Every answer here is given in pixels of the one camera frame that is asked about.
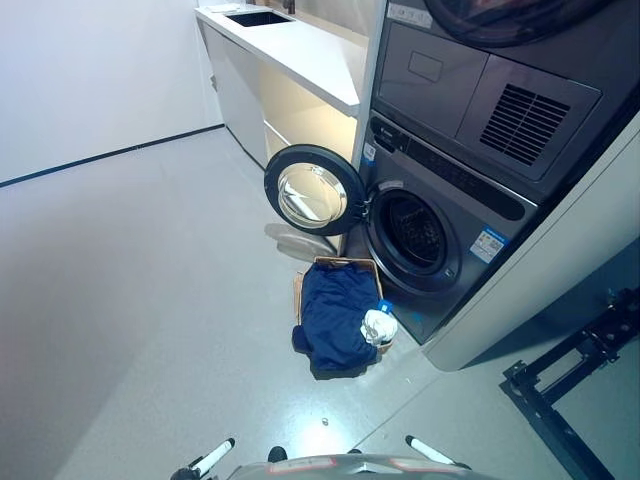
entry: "white countertop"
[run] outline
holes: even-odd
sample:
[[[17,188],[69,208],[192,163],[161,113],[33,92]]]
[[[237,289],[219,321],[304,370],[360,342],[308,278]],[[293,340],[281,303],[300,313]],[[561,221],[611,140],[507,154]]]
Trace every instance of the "white countertop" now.
[[[234,11],[225,13],[219,13],[220,8],[200,7],[196,9],[196,15],[340,112],[357,117],[367,53],[365,48],[280,12],[274,13],[293,21],[243,27],[225,15],[273,11],[267,7],[238,5]]]

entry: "open washer door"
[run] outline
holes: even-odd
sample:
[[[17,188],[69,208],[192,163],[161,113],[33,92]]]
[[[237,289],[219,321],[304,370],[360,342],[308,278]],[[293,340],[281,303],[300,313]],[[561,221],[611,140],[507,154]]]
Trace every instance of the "open washer door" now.
[[[292,145],[273,156],[264,174],[273,209],[313,235],[341,235],[367,215],[367,192],[344,158],[316,145]]]

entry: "blue clothing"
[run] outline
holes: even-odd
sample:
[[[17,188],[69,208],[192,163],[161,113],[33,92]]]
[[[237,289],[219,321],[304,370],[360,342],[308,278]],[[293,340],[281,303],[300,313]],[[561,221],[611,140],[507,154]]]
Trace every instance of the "blue clothing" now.
[[[351,370],[376,359],[360,326],[378,305],[373,275],[354,264],[342,268],[314,264],[302,285],[302,325],[294,328],[296,350],[309,354],[315,370]]]

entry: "dryer vent grille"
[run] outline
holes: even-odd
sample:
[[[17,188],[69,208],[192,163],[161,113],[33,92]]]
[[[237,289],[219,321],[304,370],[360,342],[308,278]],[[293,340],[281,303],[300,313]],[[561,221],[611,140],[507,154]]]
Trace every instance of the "dryer vent grille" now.
[[[569,110],[560,102],[507,84],[480,142],[531,166]]]

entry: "black stand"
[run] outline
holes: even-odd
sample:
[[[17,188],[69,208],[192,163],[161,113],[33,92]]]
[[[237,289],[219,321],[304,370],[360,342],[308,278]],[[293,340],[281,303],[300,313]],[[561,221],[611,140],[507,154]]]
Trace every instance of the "black stand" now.
[[[531,365],[520,361],[504,372],[507,380],[500,388],[575,479],[613,479],[613,476],[553,409],[553,404],[603,364],[618,360],[618,351],[638,335],[639,313],[638,289],[622,290],[617,300],[585,328]],[[538,375],[574,349],[581,354],[581,362],[538,391]]]

